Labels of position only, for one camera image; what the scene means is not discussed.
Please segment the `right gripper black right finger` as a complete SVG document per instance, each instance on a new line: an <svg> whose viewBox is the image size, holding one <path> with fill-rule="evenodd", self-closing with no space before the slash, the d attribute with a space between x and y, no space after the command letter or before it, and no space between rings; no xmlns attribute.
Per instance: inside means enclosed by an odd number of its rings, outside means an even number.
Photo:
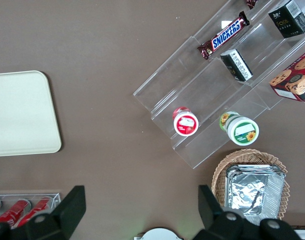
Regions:
<svg viewBox="0 0 305 240"><path fill-rule="evenodd" d="M224 211L208 185L198 186L198 211L204 228L195 240L260 240L258 226L232 210Z"/></svg>

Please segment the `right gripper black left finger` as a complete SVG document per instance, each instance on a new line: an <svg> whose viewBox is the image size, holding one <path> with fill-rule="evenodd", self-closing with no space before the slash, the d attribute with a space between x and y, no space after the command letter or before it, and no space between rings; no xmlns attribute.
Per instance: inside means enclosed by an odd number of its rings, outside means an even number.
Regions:
<svg viewBox="0 0 305 240"><path fill-rule="evenodd" d="M11 231L12 240L69 240L86 212L85 187L76 185L51 212Z"/></svg>

